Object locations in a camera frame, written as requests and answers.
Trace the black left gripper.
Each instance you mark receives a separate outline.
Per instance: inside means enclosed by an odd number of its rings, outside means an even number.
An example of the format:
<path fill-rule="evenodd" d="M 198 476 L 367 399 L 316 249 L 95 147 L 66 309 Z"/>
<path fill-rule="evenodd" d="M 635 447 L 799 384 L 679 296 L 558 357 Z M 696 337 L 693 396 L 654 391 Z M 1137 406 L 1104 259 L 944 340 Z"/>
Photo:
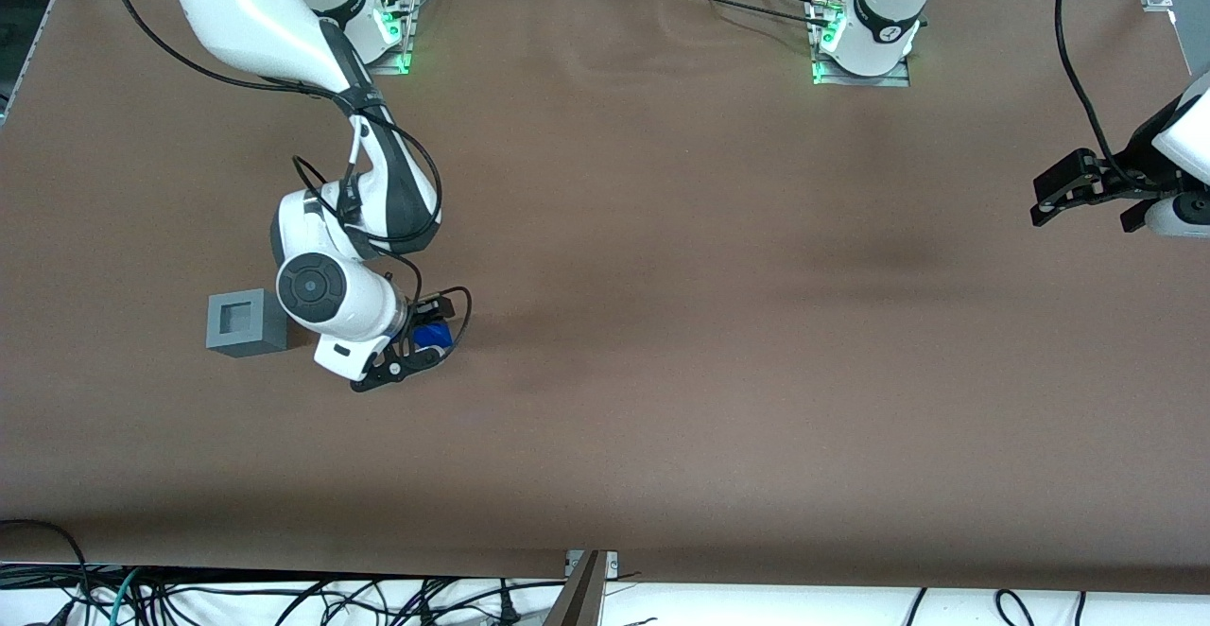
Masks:
<path fill-rule="evenodd" d="M 1185 174 L 1163 155 L 1152 140 L 1182 113 L 1180 100 L 1170 100 L 1162 110 L 1133 131 L 1131 139 L 1119 153 L 1111 153 L 1108 140 L 1100 139 L 1100 157 L 1088 148 L 1077 148 L 1033 179 L 1036 203 L 1028 216 L 1033 228 L 1042 228 L 1059 213 L 1097 205 L 1106 199 L 1148 199 L 1134 203 L 1120 214 L 1124 232 L 1142 229 L 1156 235 L 1171 235 L 1172 196 L 1188 190 Z"/>

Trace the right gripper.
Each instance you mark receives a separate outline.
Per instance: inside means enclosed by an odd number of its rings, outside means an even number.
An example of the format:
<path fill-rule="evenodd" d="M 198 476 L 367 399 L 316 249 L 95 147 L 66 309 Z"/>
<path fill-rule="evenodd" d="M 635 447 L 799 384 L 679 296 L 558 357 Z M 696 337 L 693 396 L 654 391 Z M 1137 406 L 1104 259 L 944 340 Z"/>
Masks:
<path fill-rule="evenodd" d="M 351 390 L 355 392 L 371 391 L 436 369 L 446 356 L 446 349 L 440 346 L 414 350 L 411 300 L 398 297 L 396 303 L 397 311 L 388 328 L 392 333 L 388 349 L 368 360 L 364 377 L 351 381 Z M 424 297 L 416 301 L 416 322 L 448 321 L 456 315 L 457 309 L 449 297 Z"/>

